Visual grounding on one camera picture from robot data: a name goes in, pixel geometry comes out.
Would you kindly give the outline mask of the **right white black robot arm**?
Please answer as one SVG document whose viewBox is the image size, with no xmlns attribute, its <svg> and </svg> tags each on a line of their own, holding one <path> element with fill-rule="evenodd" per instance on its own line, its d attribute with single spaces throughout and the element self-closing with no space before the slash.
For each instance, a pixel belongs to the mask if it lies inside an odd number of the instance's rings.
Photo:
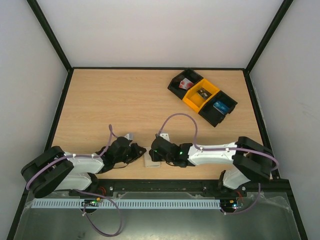
<svg viewBox="0 0 320 240">
<path fill-rule="evenodd" d="M 221 173 L 218 183 L 218 191 L 224 196 L 229 196 L 248 182 L 269 182 L 274 162 L 270 149 L 245 136 L 222 145 L 177 145 L 157 136 L 151 144 L 149 155 L 153 162 L 166 162 L 180 168 L 208 164 L 232 165 L 231 169 Z"/>
</svg>

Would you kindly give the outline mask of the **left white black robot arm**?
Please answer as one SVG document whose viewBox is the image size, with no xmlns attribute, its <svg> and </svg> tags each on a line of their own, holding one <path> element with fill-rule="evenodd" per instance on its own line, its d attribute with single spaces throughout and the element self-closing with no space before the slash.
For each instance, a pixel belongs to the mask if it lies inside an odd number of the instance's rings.
<svg viewBox="0 0 320 240">
<path fill-rule="evenodd" d="M 21 175 L 26 189 L 35 198 L 44 198 L 55 191 L 94 192 L 97 175 L 113 170 L 116 164 L 131 164 L 146 153 L 146 148 L 128 136 L 120 136 L 92 154 L 65 152 L 53 146 L 26 164 Z"/>
</svg>

